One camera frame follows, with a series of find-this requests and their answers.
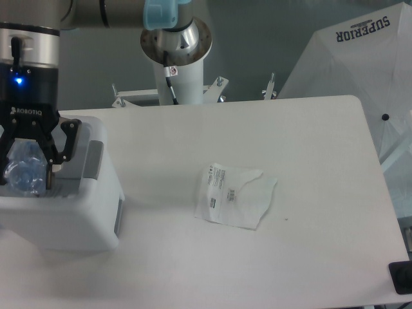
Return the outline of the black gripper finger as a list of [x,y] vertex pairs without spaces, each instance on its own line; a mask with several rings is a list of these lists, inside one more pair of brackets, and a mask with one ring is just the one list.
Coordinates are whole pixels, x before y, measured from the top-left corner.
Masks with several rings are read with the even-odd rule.
[[4,128],[4,131],[1,135],[1,185],[6,184],[6,180],[4,177],[6,166],[9,163],[9,159],[7,157],[9,151],[12,148],[14,143],[15,137],[14,132],[16,129],[16,125],[11,125],[10,127]]
[[37,141],[47,161],[46,190],[50,190],[53,185],[53,166],[61,165],[64,162],[69,162],[74,156],[80,136],[82,122],[77,118],[68,119],[60,117],[58,125],[66,135],[64,148],[61,152],[58,151],[55,145],[55,141],[52,136],[52,129],[45,131],[43,127],[41,127],[40,138]]

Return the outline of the silver and grey robot arm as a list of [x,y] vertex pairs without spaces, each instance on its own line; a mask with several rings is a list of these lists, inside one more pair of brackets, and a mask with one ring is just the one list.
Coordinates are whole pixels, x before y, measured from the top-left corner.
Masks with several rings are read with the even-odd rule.
[[61,32],[74,28],[139,28],[140,45],[154,64],[162,105],[202,104],[203,61],[209,27],[192,1],[2,1],[1,184],[10,185],[16,140],[40,149],[40,173],[29,190],[50,189],[53,166],[69,162],[81,121],[57,108]]

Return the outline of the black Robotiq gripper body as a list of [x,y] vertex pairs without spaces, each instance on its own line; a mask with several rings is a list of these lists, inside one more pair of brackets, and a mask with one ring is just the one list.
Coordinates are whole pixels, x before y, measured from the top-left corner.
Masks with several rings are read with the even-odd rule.
[[36,66],[15,68],[1,64],[1,139],[33,139],[35,128],[41,138],[52,139],[52,131],[59,123],[57,111],[59,70]]

